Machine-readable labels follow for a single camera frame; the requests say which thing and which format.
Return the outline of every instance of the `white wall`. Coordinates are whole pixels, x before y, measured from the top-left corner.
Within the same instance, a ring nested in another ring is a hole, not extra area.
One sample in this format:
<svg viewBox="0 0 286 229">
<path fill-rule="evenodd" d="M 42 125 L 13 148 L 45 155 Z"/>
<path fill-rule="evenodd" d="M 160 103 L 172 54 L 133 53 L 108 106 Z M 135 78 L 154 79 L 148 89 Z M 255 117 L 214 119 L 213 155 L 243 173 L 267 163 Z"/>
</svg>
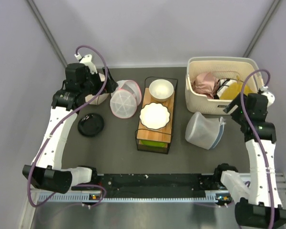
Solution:
<svg viewBox="0 0 286 229">
<path fill-rule="evenodd" d="M 0 229 L 18 227 L 26 179 L 64 70 L 24 0 L 0 0 Z"/>
<path fill-rule="evenodd" d="M 276 101 L 269 108 L 267 119 L 276 126 L 276 168 L 286 176 L 286 0 L 282 1 L 250 57 L 272 74 L 270 89 Z"/>
<path fill-rule="evenodd" d="M 63 55 L 92 45 L 109 66 L 242 56 L 272 0 L 35 0 Z"/>
</svg>

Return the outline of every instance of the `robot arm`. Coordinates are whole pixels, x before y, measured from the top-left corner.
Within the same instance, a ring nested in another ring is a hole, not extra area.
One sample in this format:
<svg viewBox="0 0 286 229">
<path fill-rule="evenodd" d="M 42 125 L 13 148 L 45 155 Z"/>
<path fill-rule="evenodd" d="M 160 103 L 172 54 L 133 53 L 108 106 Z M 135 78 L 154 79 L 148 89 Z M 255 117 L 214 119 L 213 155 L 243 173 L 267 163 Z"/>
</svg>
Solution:
<svg viewBox="0 0 286 229">
<path fill-rule="evenodd" d="M 68 64 L 65 73 L 66 80 L 62 88 L 53 96 L 49 125 L 42 145 L 48 138 L 50 141 L 34 168 L 31 180 L 35 188 L 59 193 L 66 193 L 77 184 L 91 182 L 94 169 L 88 167 L 61 169 L 63 150 L 77 113 L 62 122 L 53 135 L 50 133 L 65 116 L 85 103 L 87 95 L 96 95 L 102 87 L 100 76 L 92 63 L 91 54 L 81 58 L 80 63 Z M 112 93 L 116 87 L 117 83 L 108 71 L 108 80 L 103 93 Z M 30 169 L 29 165 L 23 167 L 22 173 L 26 178 Z"/>
<path fill-rule="evenodd" d="M 223 164 L 215 170 L 216 178 L 220 177 L 220 183 L 225 186 L 236 203 L 235 218 L 239 225 L 256 228 L 268 228 L 270 221 L 271 199 L 268 189 L 267 173 L 270 174 L 273 184 L 273 197 L 275 208 L 275 224 L 273 228 L 279 228 L 286 223 L 286 210 L 276 188 L 276 173 L 274 165 L 274 151 L 276 147 L 276 130 L 273 123 L 266 122 L 267 107 L 272 104 L 274 97 L 268 91 L 259 91 L 258 94 L 245 96 L 245 107 L 250 120 L 261 139 L 266 152 L 269 167 L 266 168 L 260 145 L 256 142 L 252 129 L 249 126 L 240 105 L 240 94 L 225 108 L 230 112 L 238 106 L 231 117 L 240 124 L 245 136 L 245 145 L 250 160 L 251 184 L 248 188 L 241 180 L 235 167 Z"/>
</svg>

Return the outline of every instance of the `gray floor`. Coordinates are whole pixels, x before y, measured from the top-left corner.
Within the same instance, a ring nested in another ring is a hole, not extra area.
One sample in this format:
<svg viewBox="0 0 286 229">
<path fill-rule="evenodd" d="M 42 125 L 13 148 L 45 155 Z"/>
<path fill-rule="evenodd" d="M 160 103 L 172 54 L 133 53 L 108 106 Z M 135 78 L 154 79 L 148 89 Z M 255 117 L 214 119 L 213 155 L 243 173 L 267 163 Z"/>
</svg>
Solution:
<svg viewBox="0 0 286 229">
<path fill-rule="evenodd" d="M 193 115 L 186 109 L 184 97 L 185 68 L 111 69 L 115 80 L 133 79 L 144 88 L 149 76 L 177 78 L 177 104 L 174 137 L 168 155 L 137 151 L 134 132 L 139 124 L 139 109 L 129 119 L 115 117 L 109 108 L 109 99 L 100 106 L 84 108 L 71 128 L 66 144 L 63 168 L 78 165 L 96 167 L 99 173 L 211 173 L 220 163 L 236 166 L 240 172 L 249 172 L 248 153 L 240 127 L 230 117 L 221 142 L 211 151 L 196 147 L 184 139 L 187 122 Z M 104 130 L 95 138 L 86 138 L 77 131 L 77 122 L 85 114 L 95 112 L 105 120 Z M 48 203 L 39 208 L 41 218 L 47 220 L 69 205 Z M 74 206 L 58 214 L 46 225 L 37 220 L 32 229 L 237 229 L 234 207 L 206 208 L 193 204 L 109 204 L 104 203 L 88 211 Z"/>
<path fill-rule="evenodd" d="M 226 116 L 222 140 L 214 150 L 204 150 L 186 142 L 185 128 L 193 113 L 187 110 L 185 104 L 185 73 L 186 68 L 111 69 L 116 81 L 132 79 L 141 89 L 149 76 L 179 80 L 174 137 L 168 155 L 137 151 L 134 132 L 138 128 L 142 105 L 132 118 L 120 119 L 111 113 L 107 99 L 99 106 L 90 105 L 81 110 L 68 137 L 62 158 L 63 168 L 85 165 L 96 167 L 99 173 L 210 173 L 218 164 L 229 163 L 242 173 L 249 172 L 243 134 L 240 126 L 229 116 Z M 86 138 L 78 133 L 77 123 L 91 112 L 102 115 L 105 128 L 98 136 Z"/>
</svg>

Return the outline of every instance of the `white plate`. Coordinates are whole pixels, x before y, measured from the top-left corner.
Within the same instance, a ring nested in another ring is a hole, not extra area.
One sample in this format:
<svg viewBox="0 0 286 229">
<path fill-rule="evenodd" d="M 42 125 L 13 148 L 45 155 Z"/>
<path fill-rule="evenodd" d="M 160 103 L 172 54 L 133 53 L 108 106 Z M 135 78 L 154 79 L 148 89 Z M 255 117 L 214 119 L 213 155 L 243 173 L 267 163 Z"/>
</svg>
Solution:
<svg viewBox="0 0 286 229">
<path fill-rule="evenodd" d="M 170 113 L 166 106 L 151 103 L 141 110 L 141 123 L 148 129 L 158 130 L 165 127 L 170 121 Z"/>
</svg>

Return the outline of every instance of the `wooden tray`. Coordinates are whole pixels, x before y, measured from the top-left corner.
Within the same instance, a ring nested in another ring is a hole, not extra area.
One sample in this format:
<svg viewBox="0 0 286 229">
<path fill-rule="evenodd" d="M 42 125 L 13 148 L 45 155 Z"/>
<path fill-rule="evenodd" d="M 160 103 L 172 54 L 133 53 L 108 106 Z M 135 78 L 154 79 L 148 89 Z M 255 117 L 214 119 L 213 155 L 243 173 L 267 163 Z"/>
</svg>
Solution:
<svg viewBox="0 0 286 229">
<path fill-rule="evenodd" d="M 170 115 L 169 123 L 165 127 L 159 130 L 148 129 L 144 125 L 142 125 L 141 121 L 139 121 L 137 139 L 140 140 L 139 141 L 140 144 L 142 144 L 141 140 L 157 141 L 157 142 L 164 142 L 164 143 L 171 142 L 172 127 L 173 127 L 174 95 L 175 95 L 175 91 L 173 95 L 165 102 L 158 102 L 152 98 L 149 92 L 149 88 L 145 88 L 142 108 L 144 108 L 145 105 L 150 104 L 150 103 L 163 104 L 164 106 L 167 107 L 171 115 Z"/>
</svg>

